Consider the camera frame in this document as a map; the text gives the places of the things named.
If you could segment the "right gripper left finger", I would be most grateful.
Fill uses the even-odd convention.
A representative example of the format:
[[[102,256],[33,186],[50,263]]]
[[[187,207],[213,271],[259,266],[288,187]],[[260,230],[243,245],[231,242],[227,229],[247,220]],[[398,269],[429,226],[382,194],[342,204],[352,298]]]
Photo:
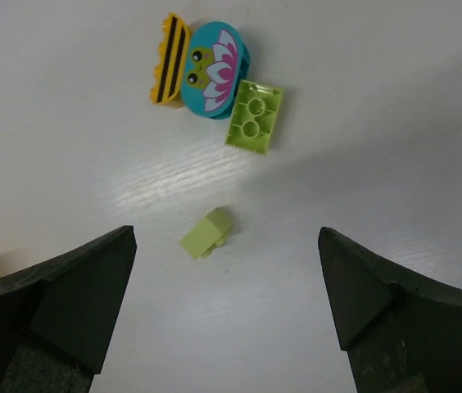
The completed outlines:
[[[88,392],[136,256],[134,229],[0,278],[0,392]]]

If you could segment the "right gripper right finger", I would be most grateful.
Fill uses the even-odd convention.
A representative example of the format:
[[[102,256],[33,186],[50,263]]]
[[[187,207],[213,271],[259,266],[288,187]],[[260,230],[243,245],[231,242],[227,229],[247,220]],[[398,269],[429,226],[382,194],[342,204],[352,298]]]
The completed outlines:
[[[462,289],[323,227],[319,257],[359,392],[462,392]]]

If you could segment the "pale green small lego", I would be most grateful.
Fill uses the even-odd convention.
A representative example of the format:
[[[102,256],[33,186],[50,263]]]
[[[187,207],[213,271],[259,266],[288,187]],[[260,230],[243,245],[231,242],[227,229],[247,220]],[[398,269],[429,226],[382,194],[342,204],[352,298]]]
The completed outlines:
[[[232,228],[231,216],[224,207],[217,207],[182,237],[179,244],[194,260],[206,258],[225,243]]]

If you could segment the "light green lego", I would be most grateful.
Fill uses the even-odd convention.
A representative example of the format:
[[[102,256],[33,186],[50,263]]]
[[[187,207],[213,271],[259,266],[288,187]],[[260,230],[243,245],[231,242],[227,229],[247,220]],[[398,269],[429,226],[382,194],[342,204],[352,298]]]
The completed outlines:
[[[281,88],[241,80],[225,145],[266,156],[282,99]]]

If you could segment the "yellow striped lego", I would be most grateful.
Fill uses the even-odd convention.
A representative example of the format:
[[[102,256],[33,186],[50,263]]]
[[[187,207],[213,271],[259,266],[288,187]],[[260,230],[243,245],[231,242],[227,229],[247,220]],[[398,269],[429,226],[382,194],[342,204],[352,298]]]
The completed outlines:
[[[158,46],[159,61],[153,71],[150,99],[153,105],[180,108],[184,106],[180,89],[192,31],[173,12],[163,20],[161,28],[164,36]]]

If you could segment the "teal decorated round lego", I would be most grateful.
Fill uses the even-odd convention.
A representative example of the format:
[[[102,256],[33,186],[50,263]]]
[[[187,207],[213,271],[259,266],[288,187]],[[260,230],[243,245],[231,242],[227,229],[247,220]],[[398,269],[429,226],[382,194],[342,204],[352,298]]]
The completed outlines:
[[[181,84],[187,108],[204,118],[230,117],[238,85],[247,77],[250,53],[239,32],[223,21],[197,29],[188,46]]]

